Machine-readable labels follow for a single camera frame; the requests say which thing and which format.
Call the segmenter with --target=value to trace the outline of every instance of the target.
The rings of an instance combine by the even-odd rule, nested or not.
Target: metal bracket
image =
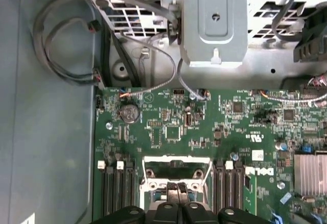
[[[183,0],[183,60],[190,66],[235,68],[247,51],[246,0]]]
[[[208,168],[205,172],[198,169],[194,172],[192,179],[164,179],[156,178],[153,171],[146,168],[145,163],[147,162],[171,162],[174,160],[182,161],[184,163],[203,163],[207,164]],[[139,207],[144,209],[145,207],[145,192],[155,191],[157,189],[165,189],[167,184],[179,184],[185,183],[187,189],[191,189],[193,192],[203,193],[207,196],[207,184],[206,179],[210,174],[213,167],[213,162],[210,158],[206,157],[192,157],[192,156],[144,156],[142,159],[142,169],[143,169],[143,181],[139,186]]]

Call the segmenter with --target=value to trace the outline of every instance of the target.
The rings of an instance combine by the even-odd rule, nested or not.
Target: orange wire
[[[129,95],[129,93],[124,93],[124,94],[121,94],[119,97],[122,98],[122,97],[128,96],[128,95]]]
[[[263,97],[268,98],[268,96],[262,90],[260,91],[260,93]]]

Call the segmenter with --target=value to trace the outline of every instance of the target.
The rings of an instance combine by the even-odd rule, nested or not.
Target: screw hole
[[[220,15],[219,15],[219,13],[215,13],[215,14],[213,14],[213,15],[212,15],[212,19],[213,19],[213,21],[219,21],[219,19],[220,19]]]

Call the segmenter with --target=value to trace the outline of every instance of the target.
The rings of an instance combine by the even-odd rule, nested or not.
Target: capacitor
[[[277,182],[277,188],[282,190],[286,187],[285,183],[284,182]]]
[[[119,110],[119,115],[125,123],[135,123],[139,119],[139,109],[133,104],[125,105]]]
[[[233,159],[233,161],[238,161],[239,155],[236,153],[230,153],[230,158]]]
[[[275,148],[278,151],[287,151],[287,144],[285,142],[277,142],[275,144]]]

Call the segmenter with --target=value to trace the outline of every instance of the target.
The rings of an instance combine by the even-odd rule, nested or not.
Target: gray cable
[[[149,49],[152,49],[154,51],[158,51],[158,52],[161,52],[161,53],[165,54],[169,58],[169,60],[171,61],[172,67],[173,67],[173,73],[172,73],[171,77],[167,81],[162,82],[161,84],[158,84],[158,85],[156,85],[154,87],[151,87],[151,88],[148,88],[148,89],[145,89],[145,90],[131,92],[131,93],[129,93],[129,95],[139,95],[139,94],[143,94],[143,93],[146,93],[146,92],[150,92],[152,90],[159,89],[159,88],[161,88],[161,87],[163,87],[163,86],[165,86],[165,85],[167,85],[167,84],[169,84],[170,82],[173,81],[173,79],[176,76],[176,64],[174,62],[174,59],[167,52],[164,52],[163,50],[161,50],[161,49],[159,49],[157,47],[154,47],[154,46],[152,46],[152,45],[150,45],[148,43],[145,43],[145,42],[142,42],[140,40],[128,37],[128,36],[124,35],[123,32],[121,32],[121,37],[124,38],[124,39],[127,39],[127,40],[134,41],[136,43],[139,43],[139,44],[141,44],[141,45],[143,45],[143,46],[145,46],[145,47],[147,47]]]
[[[320,97],[317,98],[313,98],[313,99],[296,99],[296,100],[291,100],[291,99],[283,99],[283,98],[277,98],[277,97],[271,97],[267,95],[267,99],[268,100],[273,100],[273,101],[278,101],[278,102],[288,102],[288,103],[312,103],[312,102],[316,102],[316,101],[320,101],[324,98],[327,97],[327,93],[325,95],[322,95]]]
[[[277,32],[277,27],[281,20],[284,18],[286,13],[289,11],[291,8],[292,4],[294,3],[295,0],[289,0],[288,3],[279,11],[279,13],[274,17],[272,20],[271,24],[271,29],[274,32],[275,36],[283,41],[287,42],[299,42],[302,38],[302,34],[296,34],[296,35],[281,35]]]
[[[167,33],[158,33],[156,35],[151,36],[147,43],[151,44],[159,39],[164,38],[167,35]],[[145,55],[141,54],[139,59],[138,59],[138,71],[139,71],[139,78],[141,80],[141,84],[143,86],[146,86],[146,82],[145,82],[145,67],[144,67],[144,59],[145,59]]]
[[[182,69],[182,65],[183,65],[183,59],[180,59],[177,65],[177,76],[178,76],[178,80],[181,83],[181,85],[191,94],[193,94],[197,99],[199,100],[205,100],[204,97],[200,96],[198,93],[196,93],[195,91],[193,91],[183,80],[182,75],[181,75],[181,69]]]
[[[36,19],[34,21],[33,45],[34,45],[35,54],[36,54],[38,60],[40,62],[44,63],[45,65],[47,65],[47,67],[50,68],[52,71],[54,71],[53,67],[48,65],[49,57],[46,54],[46,51],[44,49],[43,42],[42,42],[42,35],[43,35],[43,31],[44,31],[44,21],[51,11],[55,10],[59,6],[64,5],[70,1],[72,1],[72,0],[51,0],[40,10],[40,12],[37,14]],[[137,5],[141,8],[145,8],[148,11],[154,12],[156,15],[161,15],[161,16],[165,17],[168,21],[170,21],[174,28],[177,28],[177,18],[175,17],[175,15],[172,12],[170,12],[166,8],[163,8],[157,4],[148,2],[146,0],[121,0],[121,1],[124,1],[127,4],[133,4],[133,5]]]
[[[87,22],[83,18],[80,18],[80,17],[72,17],[72,18],[69,18],[67,20],[61,21],[59,24],[57,24],[51,30],[51,32],[47,36],[47,38],[45,40],[45,44],[44,44],[45,52],[46,52],[46,55],[48,57],[49,65],[52,65],[58,71],[58,73],[60,73],[63,77],[66,77],[67,79],[71,79],[71,80],[75,80],[75,81],[80,81],[80,80],[83,80],[85,78],[89,78],[89,81],[90,82],[93,82],[93,79],[92,79],[93,73],[86,73],[86,74],[74,74],[74,73],[71,73],[71,72],[67,71],[66,69],[64,69],[58,63],[54,62],[51,59],[51,56],[50,56],[50,49],[51,49],[52,41],[56,38],[56,36],[58,35],[58,33],[60,33],[62,30],[64,30],[68,26],[70,26],[70,25],[72,25],[74,23],[77,23],[77,22],[81,22],[83,24],[83,26],[88,30]]]

